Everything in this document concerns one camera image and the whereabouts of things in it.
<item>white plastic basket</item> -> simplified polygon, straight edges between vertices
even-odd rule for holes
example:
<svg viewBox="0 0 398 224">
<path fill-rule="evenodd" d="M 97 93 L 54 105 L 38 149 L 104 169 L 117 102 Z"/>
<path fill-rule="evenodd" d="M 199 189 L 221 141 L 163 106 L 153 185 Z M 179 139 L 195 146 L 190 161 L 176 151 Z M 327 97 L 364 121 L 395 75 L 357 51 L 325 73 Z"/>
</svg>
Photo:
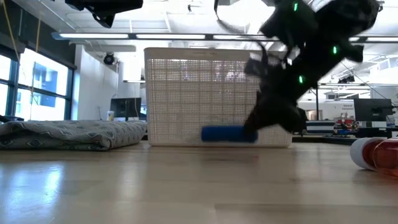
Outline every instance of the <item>white plastic basket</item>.
<svg viewBox="0 0 398 224">
<path fill-rule="evenodd" d="M 259 80 L 243 73 L 250 51 L 145 49 L 148 140 L 151 146 L 289 147 L 292 135 L 264 128 L 255 144 L 201 141 L 208 125 L 243 124 Z"/>
</svg>

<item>folded blanket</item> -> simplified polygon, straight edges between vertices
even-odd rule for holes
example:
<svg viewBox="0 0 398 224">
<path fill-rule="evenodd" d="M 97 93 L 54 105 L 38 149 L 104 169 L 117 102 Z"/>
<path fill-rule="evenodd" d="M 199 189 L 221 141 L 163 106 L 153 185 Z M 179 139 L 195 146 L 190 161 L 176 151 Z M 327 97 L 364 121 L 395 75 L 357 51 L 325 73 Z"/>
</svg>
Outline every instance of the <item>folded blanket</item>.
<svg viewBox="0 0 398 224">
<path fill-rule="evenodd" d="M 137 144 L 142 121 L 26 121 L 0 125 L 0 149 L 74 149 L 107 151 Z"/>
</svg>

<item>white ceiling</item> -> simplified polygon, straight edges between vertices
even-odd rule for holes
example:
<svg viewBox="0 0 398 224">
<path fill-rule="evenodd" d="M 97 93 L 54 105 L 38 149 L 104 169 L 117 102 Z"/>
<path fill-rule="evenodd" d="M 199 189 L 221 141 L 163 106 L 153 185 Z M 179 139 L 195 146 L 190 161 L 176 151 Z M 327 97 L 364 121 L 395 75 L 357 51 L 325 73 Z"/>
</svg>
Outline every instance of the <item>white ceiling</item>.
<svg viewBox="0 0 398 224">
<path fill-rule="evenodd" d="M 45 23 L 59 32 L 154 32 L 154 33 L 230 33 L 220 27 L 213 12 L 213 0 L 147 0 L 142 9 L 124 12 L 116 15 L 111 29 L 101 27 L 92 18 L 91 13 L 84 10 L 76 11 L 67 6 L 64 1 L 57 0 L 13 0 L 33 15 L 41 18 Z M 330 0 L 306 0 L 317 10 Z M 375 26 L 366 32 L 367 35 L 398 35 L 398 0 L 385 0 L 384 10 L 379 13 Z M 188 12 L 187 5 L 192 5 L 192 12 Z M 261 0 L 240 0 L 231 6 L 220 6 L 219 16 L 222 20 L 234 25 L 236 33 L 255 34 L 259 26 L 273 12 Z M 92 42 L 93 45 L 136 45 L 137 48 L 148 46 L 165 46 L 164 41 L 142 42 L 131 40 L 102 40 Z M 216 48 L 245 48 L 253 45 L 241 42 L 180 42 L 171 43 L 172 47 L 216 47 Z M 279 49 L 273 45 L 272 50 Z M 398 54 L 397 44 L 366 44 L 365 60 Z M 345 66 L 337 66 L 324 82 L 336 82 L 332 76 L 346 70 L 346 67 L 357 70 L 358 73 L 368 73 L 366 66 L 375 63 L 358 65 L 344 62 Z"/>
</svg>

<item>window frame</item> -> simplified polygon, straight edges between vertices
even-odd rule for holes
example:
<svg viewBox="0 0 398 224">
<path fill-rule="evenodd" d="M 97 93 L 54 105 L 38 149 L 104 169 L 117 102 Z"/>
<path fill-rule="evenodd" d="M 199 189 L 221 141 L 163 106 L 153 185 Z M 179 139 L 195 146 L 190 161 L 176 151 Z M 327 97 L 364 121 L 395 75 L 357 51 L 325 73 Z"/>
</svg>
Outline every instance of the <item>window frame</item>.
<svg viewBox="0 0 398 224">
<path fill-rule="evenodd" d="M 19 62 L 16 60 L 15 53 L 14 55 L 10 54 L 11 51 L 9 49 L 5 49 L 4 46 L 0 45 L 0 55 L 7 57 L 11 59 L 11 65 L 10 65 L 10 74 L 9 74 L 9 80 L 3 80 L 0 79 L 0 84 L 5 84 L 8 86 L 8 94 L 7 94 L 7 103 L 6 103 L 6 114 L 2 115 L 8 115 L 8 116 L 15 116 L 16 114 L 16 106 L 17 106 L 17 96 L 18 96 L 18 89 L 23 89 L 23 90 L 31 90 L 31 86 L 23 85 L 18 83 L 19 79 Z M 54 96 L 57 98 L 63 98 L 65 100 L 65 111 L 64 111 L 64 119 L 68 120 L 71 119 L 71 113 L 72 113 L 72 93 L 73 93 L 73 79 L 75 76 L 75 69 L 71 68 L 70 66 L 65 65 L 62 62 L 59 62 L 57 60 L 54 60 L 53 58 L 50 58 L 44 54 L 41 54 L 44 57 L 47 57 L 50 60 L 53 60 L 54 62 L 57 62 L 63 66 L 66 66 L 68 68 L 68 80 L 67 80 L 67 94 L 65 96 L 47 91 L 47 90 L 42 90 L 39 88 L 34 88 L 33 87 L 33 92 L 34 93 L 40 93 L 43 95 L 47 96 Z"/>
</svg>

